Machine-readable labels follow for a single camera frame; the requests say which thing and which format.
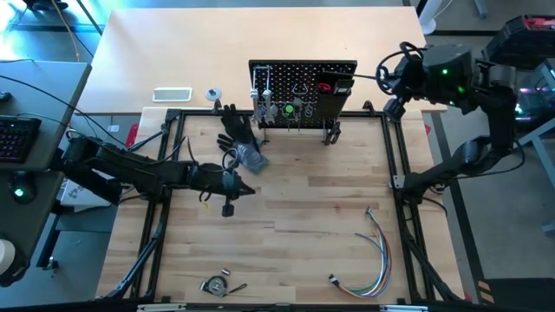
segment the red tool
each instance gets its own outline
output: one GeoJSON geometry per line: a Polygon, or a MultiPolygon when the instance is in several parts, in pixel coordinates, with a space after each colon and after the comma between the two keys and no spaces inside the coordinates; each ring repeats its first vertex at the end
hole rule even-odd
{"type": "Polygon", "coordinates": [[[322,93],[331,93],[331,86],[327,83],[318,83],[318,90],[322,93]]]}

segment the black pegboard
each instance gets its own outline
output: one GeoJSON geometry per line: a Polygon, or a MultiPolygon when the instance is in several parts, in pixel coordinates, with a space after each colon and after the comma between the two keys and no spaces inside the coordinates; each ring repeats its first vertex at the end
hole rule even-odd
{"type": "Polygon", "coordinates": [[[267,69],[270,67],[270,90],[272,91],[271,102],[278,107],[278,114],[274,117],[273,124],[259,122],[260,128],[320,128],[329,129],[333,126],[332,119],[323,120],[317,117],[317,76],[325,71],[354,74],[356,61],[268,61],[250,60],[249,71],[251,73],[251,84],[253,75],[256,76],[255,88],[258,90],[258,109],[261,114],[265,113],[264,97],[262,93],[266,90],[267,69]],[[293,114],[285,117],[284,106],[292,103],[295,98],[303,102],[303,109],[299,118],[295,120],[293,114]]]}

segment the gray floor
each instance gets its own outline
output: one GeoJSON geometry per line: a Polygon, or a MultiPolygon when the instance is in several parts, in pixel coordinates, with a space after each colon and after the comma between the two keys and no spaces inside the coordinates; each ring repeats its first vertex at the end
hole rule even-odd
{"type": "MultiPolygon", "coordinates": [[[[477,17],[472,0],[456,0],[438,17],[438,29],[499,29],[503,24],[521,14],[552,14],[552,0],[489,0],[490,16],[486,20],[477,17]]],[[[109,12],[126,7],[245,7],[245,6],[346,6],[346,5],[402,5],[393,0],[91,0],[84,1],[99,24],[104,24],[109,12]]],[[[100,37],[92,32],[88,19],[77,4],[69,1],[67,18],[72,25],[85,32],[77,35],[95,52],[100,37]]],[[[36,31],[40,25],[60,25],[56,14],[25,11],[19,1],[0,2],[0,57],[30,57],[37,60],[74,62],[75,53],[68,34],[65,32],[36,31]],[[28,27],[34,31],[21,30],[28,27]]],[[[462,42],[473,47],[478,55],[490,37],[442,37],[429,36],[428,43],[462,42]]],[[[91,56],[82,47],[83,61],[90,62],[91,56]]],[[[449,108],[441,116],[445,125],[447,141],[451,151],[476,135],[487,133],[487,123],[482,112],[461,116],[457,109],[449,108]]],[[[131,124],[138,116],[104,116],[96,118],[103,127],[121,125],[115,133],[119,140],[127,137],[131,124]]],[[[429,115],[425,121],[432,126],[429,115]]],[[[75,118],[74,127],[92,134],[82,118],[75,118]]],[[[429,135],[434,161],[442,161],[435,131],[429,135]]],[[[519,162],[518,156],[503,159],[497,169],[505,169],[519,162]]],[[[533,150],[526,149],[526,164],[515,172],[504,175],[467,179],[460,182],[465,204],[471,221],[474,238],[480,254],[483,270],[488,278],[501,277],[555,277],[555,238],[545,237],[541,225],[555,220],[555,192],[545,175],[533,150]]],[[[466,254],[460,237],[459,226],[449,190],[444,202],[449,210],[448,222],[454,249],[465,289],[475,296],[470,279],[466,254]]],[[[108,246],[109,233],[106,228],[113,223],[112,212],[91,211],[77,222],[79,231],[66,231],[55,249],[55,257],[61,267],[57,271],[29,269],[25,278],[7,289],[0,289],[0,307],[10,307],[47,302],[82,301],[95,295],[101,265],[108,246]],[[91,219],[91,224],[83,220],[91,219]]]]}

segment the keyboard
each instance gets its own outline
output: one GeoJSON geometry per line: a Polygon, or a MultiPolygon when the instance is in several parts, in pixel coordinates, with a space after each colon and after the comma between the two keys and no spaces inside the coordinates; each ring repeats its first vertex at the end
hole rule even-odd
{"type": "Polygon", "coordinates": [[[37,118],[0,116],[0,163],[24,163],[39,126],[37,118]]]}

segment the black glove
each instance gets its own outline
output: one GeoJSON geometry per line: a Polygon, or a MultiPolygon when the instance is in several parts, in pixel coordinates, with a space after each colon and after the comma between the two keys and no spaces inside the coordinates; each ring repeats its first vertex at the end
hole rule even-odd
{"type": "Polygon", "coordinates": [[[256,150],[254,147],[257,145],[256,142],[245,144],[223,134],[218,134],[216,141],[219,149],[226,153],[232,148],[236,149],[237,152],[231,151],[230,155],[253,173],[259,173],[270,163],[264,155],[256,150]]]}
{"type": "Polygon", "coordinates": [[[221,120],[224,124],[227,135],[241,143],[252,143],[256,147],[257,151],[259,151],[256,139],[252,133],[249,117],[246,115],[242,117],[237,115],[235,104],[224,106],[224,117],[222,117],[221,120]]]}

